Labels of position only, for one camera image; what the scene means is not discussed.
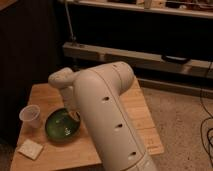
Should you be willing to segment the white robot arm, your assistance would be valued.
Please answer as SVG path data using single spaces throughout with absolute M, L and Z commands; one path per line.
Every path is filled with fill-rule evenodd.
M 63 68 L 48 78 L 65 107 L 80 114 L 105 171 L 157 171 L 120 100 L 133 82 L 122 61 L 78 72 Z

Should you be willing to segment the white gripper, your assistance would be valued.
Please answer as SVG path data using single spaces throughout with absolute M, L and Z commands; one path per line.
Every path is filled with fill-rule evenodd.
M 70 116 L 77 122 L 80 121 L 77 114 L 77 107 L 74 100 L 73 87 L 69 86 L 61 90 L 61 96 L 63 99 L 64 107 L 68 110 Z

